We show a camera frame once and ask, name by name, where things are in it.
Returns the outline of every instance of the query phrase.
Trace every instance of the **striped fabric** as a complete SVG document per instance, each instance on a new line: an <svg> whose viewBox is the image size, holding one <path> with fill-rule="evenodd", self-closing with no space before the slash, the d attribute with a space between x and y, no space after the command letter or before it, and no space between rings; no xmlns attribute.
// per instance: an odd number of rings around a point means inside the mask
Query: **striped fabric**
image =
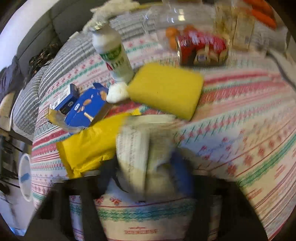
<svg viewBox="0 0 296 241"><path fill-rule="evenodd" d="M175 53L148 37L133 38L123 45L134 68L152 61L178 65ZM226 66L195 70L205 76L202 94L193 119L180 121L175 143L189 149L187 157L197 169L238 182L271 240L296 204L295 91L275 61L259 55L231 53ZM67 178L56 142L69 134L47 122L46 108L70 83L82 93L93 82L106 87L113 83L97 54L65 73L40 101L30 162L35 207L51 191L55 178ZM142 114L160 113L127 102L114 106L108 116L135 108ZM181 195L136 202L113 182L94 202L107 238L114 241L182 240L194 208L194 201ZM70 210L75 238L82 241L79 196L70 197ZM212 222L209 240L215 239L218 221Z"/></svg>
<svg viewBox="0 0 296 241"><path fill-rule="evenodd" d="M209 7L205 9L208 9L209 15L213 17L214 10ZM147 10L141 10L134 13L123 14L112 19L110 25L121 34L123 40L141 36L144 34L142 20L146 12ZM150 29L154 30L153 19L149 21L149 23ZM273 31L257 22L255 24L251 44L256 47L267 44L283 52L286 46L286 33L286 28ZM65 76L66 73L94 54L95 49L91 43L91 33L87 35L79 34L73 39L68 40L51 64L39 71L38 77L36 76L31 80L30 84L22 92L20 98L18 98L13 111L13 130L21 135L28 134L29 136L26 137L33 140L39 101L42 101L50 88L54 88L59 81L63 81L62 76Z"/></svg>
<svg viewBox="0 0 296 241"><path fill-rule="evenodd" d="M33 140L35 124L38 116L39 95L38 89L41 78L48 69L49 65L43 66L38 73L27 84L26 88L20 92L13 108L13 130L22 130L23 136Z"/></svg>

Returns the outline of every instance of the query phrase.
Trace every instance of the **gray striped cushion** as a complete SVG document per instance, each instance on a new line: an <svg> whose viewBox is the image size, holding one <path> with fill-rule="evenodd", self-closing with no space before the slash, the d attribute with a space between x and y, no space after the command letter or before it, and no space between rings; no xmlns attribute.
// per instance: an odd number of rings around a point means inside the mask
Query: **gray striped cushion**
<svg viewBox="0 0 296 241"><path fill-rule="evenodd" d="M66 42L41 79L38 90L40 100L43 99L47 90L59 78L94 53L95 49L91 43L91 33L88 35L79 34Z"/></svg>
<svg viewBox="0 0 296 241"><path fill-rule="evenodd" d="M19 94L13 109L13 124L25 133L34 134L38 116L39 96L38 89L43 74L49 65L43 66Z"/></svg>

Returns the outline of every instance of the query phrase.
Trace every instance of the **bottle cap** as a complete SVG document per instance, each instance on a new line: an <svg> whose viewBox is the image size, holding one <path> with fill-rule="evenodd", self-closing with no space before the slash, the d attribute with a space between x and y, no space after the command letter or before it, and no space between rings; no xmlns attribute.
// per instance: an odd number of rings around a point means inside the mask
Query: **bottle cap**
<svg viewBox="0 0 296 241"><path fill-rule="evenodd" d="M97 31L101 28L103 28L104 26L106 26L108 24L108 21L105 20L100 20L100 21L96 21L96 24L94 26L90 26L90 31Z"/></svg>

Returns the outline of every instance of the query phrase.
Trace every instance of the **yellow sponge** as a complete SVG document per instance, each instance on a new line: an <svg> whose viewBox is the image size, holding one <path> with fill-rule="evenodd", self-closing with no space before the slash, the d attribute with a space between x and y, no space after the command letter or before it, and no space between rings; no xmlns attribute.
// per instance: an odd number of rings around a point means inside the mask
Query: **yellow sponge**
<svg viewBox="0 0 296 241"><path fill-rule="evenodd" d="M201 74L149 63L141 67L128 86L132 101L190 120L203 85Z"/></svg>

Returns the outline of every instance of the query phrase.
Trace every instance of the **clear plastic bag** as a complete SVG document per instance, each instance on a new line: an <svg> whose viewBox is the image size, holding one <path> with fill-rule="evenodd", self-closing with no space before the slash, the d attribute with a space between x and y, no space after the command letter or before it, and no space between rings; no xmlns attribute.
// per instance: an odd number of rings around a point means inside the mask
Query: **clear plastic bag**
<svg viewBox="0 0 296 241"><path fill-rule="evenodd" d="M173 115L130 116L116 138L118 180L137 201L175 194L169 160L174 149Z"/></svg>
<svg viewBox="0 0 296 241"><path fill-rule="evenodd" d="M215 9L210 5L167 3L152 6L148 10L143 16L143 28L148 36L168 49L170 46L166 36L168 27L182 31L191 25L198 30L212 32L214 19Z"/></svg>
<svg viewBox="0 0 296 241"><path fill-rule="evenodd" d="M65 115L63 115L61 112L58 112L56 110L50 109L47 115L47 118L52 124L61 127L63 130L65 130L66 132L69 132L70 134L79 133L84 129L83 126L78 126L78 127L68 126L65 123Z"/></svg>

